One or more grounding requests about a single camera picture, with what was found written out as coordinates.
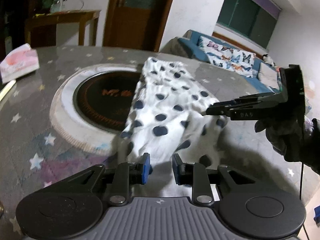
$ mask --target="polka dot fabric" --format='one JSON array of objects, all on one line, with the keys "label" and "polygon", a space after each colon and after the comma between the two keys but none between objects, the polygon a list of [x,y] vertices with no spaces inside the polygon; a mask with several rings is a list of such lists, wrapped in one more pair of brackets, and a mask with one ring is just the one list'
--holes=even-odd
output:
[{"label": "polka dot fabric", "polygon": [[146,185],[134,187],[134,195],[191,197],[191,188],[175,184],[172,154],[179,153],[184,162],[199,162],[207,155],[211,167],[217,167],[214,146],[227,120],[201,114],[215,102],[218,100],[194,80],[183,63],[153,57],[145,62],[118,143],[119,163],[150,154],[153,172]]}]

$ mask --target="wooden door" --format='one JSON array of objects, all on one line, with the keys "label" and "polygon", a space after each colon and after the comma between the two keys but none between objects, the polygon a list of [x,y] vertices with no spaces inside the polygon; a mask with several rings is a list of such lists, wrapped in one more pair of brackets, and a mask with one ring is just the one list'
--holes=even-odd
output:
[{"label": "wooden door", "polygon": [[167,1],[110,0],[104,46],[153,50]]}]

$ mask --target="sofa armrest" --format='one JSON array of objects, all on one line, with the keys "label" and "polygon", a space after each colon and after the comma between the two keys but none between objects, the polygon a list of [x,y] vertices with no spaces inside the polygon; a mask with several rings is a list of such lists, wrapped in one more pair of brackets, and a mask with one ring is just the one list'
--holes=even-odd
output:
[{"label": "sofa armrest", "polygon": [[189,39],[178,38],[177,42],[184,49],[188,58],[210,63],[207,54]]}]

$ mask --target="pink tissue box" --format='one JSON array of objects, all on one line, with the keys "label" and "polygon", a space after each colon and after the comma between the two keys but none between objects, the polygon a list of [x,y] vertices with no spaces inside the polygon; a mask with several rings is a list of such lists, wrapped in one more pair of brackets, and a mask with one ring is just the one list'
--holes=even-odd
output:
[{"label": "pink tissue box", "polygon": [[38,54],[29,44],[24,44],[11,51],[0,63],[2,83],[24,76],[39,69]]}]

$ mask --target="door handle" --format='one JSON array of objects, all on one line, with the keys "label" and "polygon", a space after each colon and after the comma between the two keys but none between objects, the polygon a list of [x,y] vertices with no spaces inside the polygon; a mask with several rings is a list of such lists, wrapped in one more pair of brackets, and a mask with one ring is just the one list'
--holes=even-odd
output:
[{"label": "door handle", "polygon": [[124,1],[123,0],[118,0],[117,6],[118,7],[122,7],[123,5],[124,5]]}]

